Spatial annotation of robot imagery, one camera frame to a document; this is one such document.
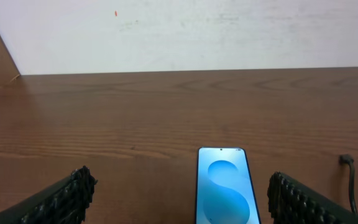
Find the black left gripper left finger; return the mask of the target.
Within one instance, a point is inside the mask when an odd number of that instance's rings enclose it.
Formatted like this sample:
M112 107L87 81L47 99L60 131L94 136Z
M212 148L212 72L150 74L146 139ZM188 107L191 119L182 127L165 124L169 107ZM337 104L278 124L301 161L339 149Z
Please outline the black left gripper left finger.
M0 224L81 224L97 180L86 166L0 212Z

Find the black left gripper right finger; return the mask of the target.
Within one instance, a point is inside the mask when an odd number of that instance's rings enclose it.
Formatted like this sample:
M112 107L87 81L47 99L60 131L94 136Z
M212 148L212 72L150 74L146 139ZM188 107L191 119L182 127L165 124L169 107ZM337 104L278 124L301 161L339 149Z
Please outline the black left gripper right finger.
M282 172L275 172L267 191L274 223L358 224L358 215Z

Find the blue Samsung smartphone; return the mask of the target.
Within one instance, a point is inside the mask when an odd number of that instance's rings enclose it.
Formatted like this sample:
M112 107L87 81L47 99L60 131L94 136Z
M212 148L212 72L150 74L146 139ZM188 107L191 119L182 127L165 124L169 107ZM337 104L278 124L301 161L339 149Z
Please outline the blue Samsung smartphone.
M195 223L261 224L244 149L198 149Z

